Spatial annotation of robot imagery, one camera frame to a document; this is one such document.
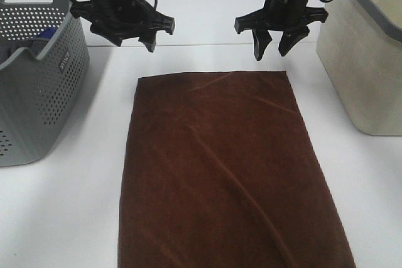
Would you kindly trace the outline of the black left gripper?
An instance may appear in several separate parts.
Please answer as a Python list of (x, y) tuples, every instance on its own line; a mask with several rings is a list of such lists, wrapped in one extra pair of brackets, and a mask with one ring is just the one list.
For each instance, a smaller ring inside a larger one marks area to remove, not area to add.
[(123, 40), (137, 38), (146, 49), (153, 53), (156, 34), (164, 31), (172, 35), (175, 20), (156, 10), (158, 0), (150, 4), (146, 0), (88, 0), (71, 5), (70, 12), (75, 18), (90, 22), (90, 31), (116, 46)]

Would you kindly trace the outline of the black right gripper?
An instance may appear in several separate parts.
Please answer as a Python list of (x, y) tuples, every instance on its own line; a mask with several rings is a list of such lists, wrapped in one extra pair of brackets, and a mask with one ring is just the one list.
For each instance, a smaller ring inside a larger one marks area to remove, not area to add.
[(284, 32), (278, 50), (281, 56), (286, 56), (309, 35), (308, 24), (316, 21), (324, 23), (329, 15), (324, 8), (308, 7), (307, 2), (265, 0), (263, 8), (235, 19), (235, 31), (241, 33), (252, 29), (254, 57), (257, 61), (263, 58), (265, 49), (272, 41), (268, 30)]

